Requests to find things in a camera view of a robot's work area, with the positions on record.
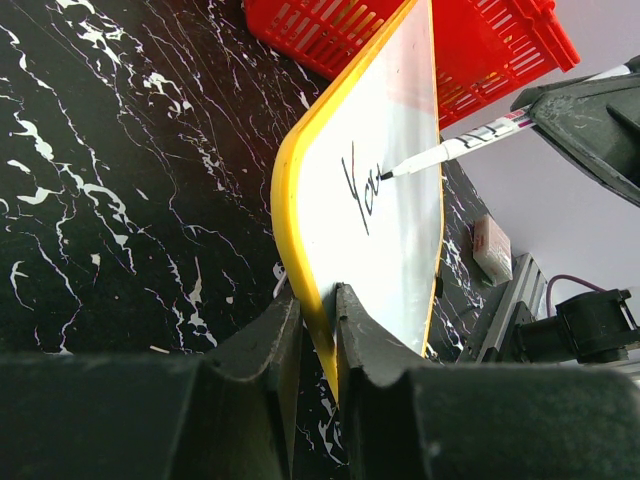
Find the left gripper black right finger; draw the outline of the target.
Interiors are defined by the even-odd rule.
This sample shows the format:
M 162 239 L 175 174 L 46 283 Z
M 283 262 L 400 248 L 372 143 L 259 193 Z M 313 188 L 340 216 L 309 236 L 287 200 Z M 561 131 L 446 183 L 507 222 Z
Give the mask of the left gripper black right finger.
M 353 479 L 635 479 L 639 390 L 611 368 L 432 363 L 336 289 Z

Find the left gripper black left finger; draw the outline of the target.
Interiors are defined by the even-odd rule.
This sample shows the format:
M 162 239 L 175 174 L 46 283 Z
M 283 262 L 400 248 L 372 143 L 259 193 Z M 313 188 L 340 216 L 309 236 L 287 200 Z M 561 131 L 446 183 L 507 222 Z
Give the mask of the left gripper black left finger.
M 205 353 L 7 354 L 5 479 L 288 479 L 302 339 L 299 300 Z

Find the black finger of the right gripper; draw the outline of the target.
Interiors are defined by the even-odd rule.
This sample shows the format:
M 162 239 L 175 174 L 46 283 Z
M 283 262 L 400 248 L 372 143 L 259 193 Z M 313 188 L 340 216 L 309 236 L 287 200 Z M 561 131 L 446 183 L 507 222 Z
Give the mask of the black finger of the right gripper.
M 620 74 L 579 77 L 520 92 L 510 109 L 528 107 L 533 130 L 579 171 L 639 205 L 639 58 Z

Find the white marker black cap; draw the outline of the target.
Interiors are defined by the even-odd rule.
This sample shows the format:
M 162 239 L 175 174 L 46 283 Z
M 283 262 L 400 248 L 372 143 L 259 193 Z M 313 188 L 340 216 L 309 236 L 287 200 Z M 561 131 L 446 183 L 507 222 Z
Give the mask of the white marker black cap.
M 580 79 L 570 80 L 568 82 L 557 82 L 554 84 L 544 85 L 538 88 L 537 92 L 530 91 L 533 98 L 542 95 L 548 91 L 553 91 L 564 86 L 573 85 L 575 83 L 584 83 L 596 80 L 607 79 L 617 76 L 626 76 L 639 72 L 639 57 L 633 57 L 626 63 L 619 65 L 610 70 L 599 74 L 584 77 Z M 393 167 L 389 171 L 382 173 L 379 178 L 388 180 L 400 176 L 413 174 L 415 172 L 430 168 L 432 166 L 457 159 L 472 151 L 479 150 L 490 144 L 508 138 L 522 130 L 531 128 L 535 125 L 529 110 L 531 104 L 525 105 L 520 109 L 516 109 L 494 121 L 481 125 L 471 131 L 458 135 L 454 138 L 445 140 L 435 147 L 425 150 L 421 153 L 413 155 L 399 165 Z

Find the white board yellow frame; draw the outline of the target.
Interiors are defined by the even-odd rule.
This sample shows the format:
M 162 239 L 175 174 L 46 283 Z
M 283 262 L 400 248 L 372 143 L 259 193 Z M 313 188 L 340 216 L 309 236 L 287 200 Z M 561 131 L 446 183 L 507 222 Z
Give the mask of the white board yellow frame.
M 444 234 L 441 170 L 379 176 L 439 140 L 425 64 L 391 33 L 356 56 L 282 142 L 271 182 L 277 250 L 331 388 L 336 288 L 413 352 L 428 343 Z

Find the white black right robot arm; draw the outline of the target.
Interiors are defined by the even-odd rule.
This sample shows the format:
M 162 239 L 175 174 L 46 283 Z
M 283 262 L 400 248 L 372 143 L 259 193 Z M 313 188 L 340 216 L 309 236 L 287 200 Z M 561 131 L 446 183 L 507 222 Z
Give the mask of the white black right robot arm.
M 639 59 L 600 79 L 579 77 L 522 91 L 534 131 L 574 167 L 632 205 L 639 203 Z M 592 286 L 535 320 L 518 302 L 504 339 L 483 362 L 609 363 L 639 340 L 639 294 Z

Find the red plastic shopping basket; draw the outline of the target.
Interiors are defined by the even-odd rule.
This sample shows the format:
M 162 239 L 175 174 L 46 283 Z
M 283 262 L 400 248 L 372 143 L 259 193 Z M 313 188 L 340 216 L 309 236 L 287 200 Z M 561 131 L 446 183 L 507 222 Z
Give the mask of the red plastic shopping basket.
M 333 80 L 391 33 L 425 64 L 446 128 L 580 56 L 553 1 L 247 1 L 250 32 Z

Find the small pink white box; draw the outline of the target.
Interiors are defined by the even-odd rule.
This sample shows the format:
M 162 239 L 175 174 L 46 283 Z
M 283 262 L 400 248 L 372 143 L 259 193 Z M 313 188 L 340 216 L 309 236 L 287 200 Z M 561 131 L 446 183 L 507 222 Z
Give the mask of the small pink white box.
M 493 286 L 511 281 L 511 243 L 490 214 L 474 224 L 473 258 Z

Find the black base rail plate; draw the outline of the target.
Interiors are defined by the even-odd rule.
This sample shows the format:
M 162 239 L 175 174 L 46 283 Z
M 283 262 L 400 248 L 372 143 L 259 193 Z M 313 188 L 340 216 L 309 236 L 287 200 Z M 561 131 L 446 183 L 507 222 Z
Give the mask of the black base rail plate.
M 545 303 L 543 296 L 547 284 L 531 253 L 517 257 L 513 279 L 506 283 L 495 307 L 480 314 L 457 362 L 513 361 L 516 327 L 537 319 Z

